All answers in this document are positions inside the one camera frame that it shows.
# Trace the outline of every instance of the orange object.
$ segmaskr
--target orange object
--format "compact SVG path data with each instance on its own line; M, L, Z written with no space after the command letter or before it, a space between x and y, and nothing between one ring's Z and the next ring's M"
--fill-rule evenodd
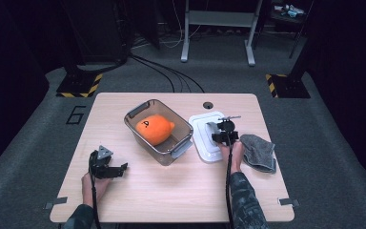
M152 146L165 141L171 134L174 123L160 114L148 116L139 121L135 130L140 133Z

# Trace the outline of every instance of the person's left hand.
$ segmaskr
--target person's left hand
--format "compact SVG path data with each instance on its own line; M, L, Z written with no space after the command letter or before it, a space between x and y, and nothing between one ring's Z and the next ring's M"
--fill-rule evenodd
M97 202L100 201L100 199L103 197L103 195L106 193L106 189L112 181L110 178L97 178L94 182L94 187L96 188L96 200ZM86 205L89 205L90 207L93 207L93 197L92 197L92 182L91 182L91 176L89 173L86 173L82 177L82 198L83 203Z

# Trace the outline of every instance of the sleeve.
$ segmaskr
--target sleeve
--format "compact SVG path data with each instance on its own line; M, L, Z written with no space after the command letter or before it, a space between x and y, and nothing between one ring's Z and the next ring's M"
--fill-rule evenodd
M89 229L93 223L93 209L86 205L80 204L64 225L65 229Z
M254 187L243 173L231 174L234 229L268 229Z

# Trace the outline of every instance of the table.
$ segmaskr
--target table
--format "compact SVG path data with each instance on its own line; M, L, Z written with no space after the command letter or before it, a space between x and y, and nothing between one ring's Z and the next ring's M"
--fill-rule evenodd
M137 144L124 116L149 99L162 101L186 120L213 111L226 116L241 115L234 120L239 135L254 134L271 141L253 94L98 94L58 194L59 198L68 198L67 202L53 206L51 221L65 222L82 202L81 177L88 171L91 152L99 145L114 152L111 167L129 163L124 176L112 181L98 204L101 222L229 221L226 166L222 161L203 162L193 145L174 163L162 166ZM213 107L205 109L204 102L212 102ZM273 175L260 173L246 164L241 169L255 188L267 221L294 218L292 206L277 201L289 197L278 163Z
M248 64L255 65L254 52L252 50L252 40L257 25L258 16L263 0L257 0L254 12L228 12L228 11L206 11L190 10L189 0L186 0L184 43L180 60L187 62L189 56L189 25L207 25L207 26L232 26L251 28L249 39L245 40L245 50L248 57Z

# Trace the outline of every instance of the gray towel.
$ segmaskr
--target gray towel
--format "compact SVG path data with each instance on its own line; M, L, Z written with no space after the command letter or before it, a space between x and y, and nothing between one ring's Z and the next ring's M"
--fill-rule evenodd
M273 158L275 145L256 135L242 135L240 141L245 146L243 160L246 164L263 173L275 173L276 162Z

